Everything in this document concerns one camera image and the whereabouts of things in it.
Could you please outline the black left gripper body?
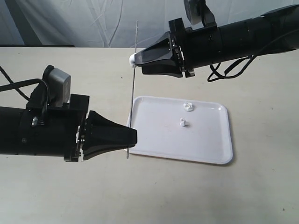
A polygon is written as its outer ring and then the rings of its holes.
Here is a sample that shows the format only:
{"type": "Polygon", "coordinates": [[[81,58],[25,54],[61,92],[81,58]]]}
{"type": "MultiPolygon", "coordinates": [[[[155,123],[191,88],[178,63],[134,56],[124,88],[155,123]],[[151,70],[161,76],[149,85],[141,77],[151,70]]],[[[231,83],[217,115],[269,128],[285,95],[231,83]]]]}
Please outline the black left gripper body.
{"type": "Polygon", "coordinates": [[[63,157],[66,162],[78,162],[77,133],[85,122],[89,98],[71,94],[69,103],[49,106],[44,117],[36,108],[26,109],[18,131],[18,154],[63,157]]]}

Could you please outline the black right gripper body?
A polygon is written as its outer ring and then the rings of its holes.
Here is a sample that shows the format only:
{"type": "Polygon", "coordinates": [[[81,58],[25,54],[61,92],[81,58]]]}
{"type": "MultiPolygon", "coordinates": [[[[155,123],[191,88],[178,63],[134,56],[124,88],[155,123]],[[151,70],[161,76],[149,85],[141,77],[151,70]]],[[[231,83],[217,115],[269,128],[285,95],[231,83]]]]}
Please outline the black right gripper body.
{"type": "Polygon", "coordinates": [[[184,27],[182,18],[169,21],[173,48],[185,77],[195,76],[195,68],[224,60],[223,41],[215,19],[204,19],[203,25],[203,28],[193,30],[184,27]]]}

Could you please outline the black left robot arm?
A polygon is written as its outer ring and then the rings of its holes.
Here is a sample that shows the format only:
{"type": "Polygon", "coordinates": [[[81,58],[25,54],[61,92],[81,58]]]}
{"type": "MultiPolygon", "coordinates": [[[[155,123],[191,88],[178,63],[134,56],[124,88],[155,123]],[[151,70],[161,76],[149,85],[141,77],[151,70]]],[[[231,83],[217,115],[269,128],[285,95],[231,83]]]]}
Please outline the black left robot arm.
{"type": "Polygon", "coordinates": [[[137,131],[114,123],[88,109],[89,96],[72,94],[62,107],[40,109],[1,107],[0,153],[62,157],[66,162],[86,161],[97,155],[134,147],[137,131]]]}

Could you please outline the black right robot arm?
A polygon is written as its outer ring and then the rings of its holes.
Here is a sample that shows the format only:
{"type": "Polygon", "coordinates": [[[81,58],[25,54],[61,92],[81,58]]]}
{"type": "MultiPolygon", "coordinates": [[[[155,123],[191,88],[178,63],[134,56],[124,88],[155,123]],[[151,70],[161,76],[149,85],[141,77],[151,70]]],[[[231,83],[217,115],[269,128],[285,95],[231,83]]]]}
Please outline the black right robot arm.
{"type": "Polygon", "coordinates": [[[135,66],[145,75],[192,77],[194,69],[211,68],[218,79],[228,79],[232,67],[218,72],[220,63],[233,60],[250,64],[256,57],[297,50],[299,47],[299,7],[278,8],[256,18],[224,26],[216,24],[215,16],[203,0],[184,2],[191,24],[185,27],[181,18],[169,21],[169,31],[154,44],[134,56],[135,66]]]}

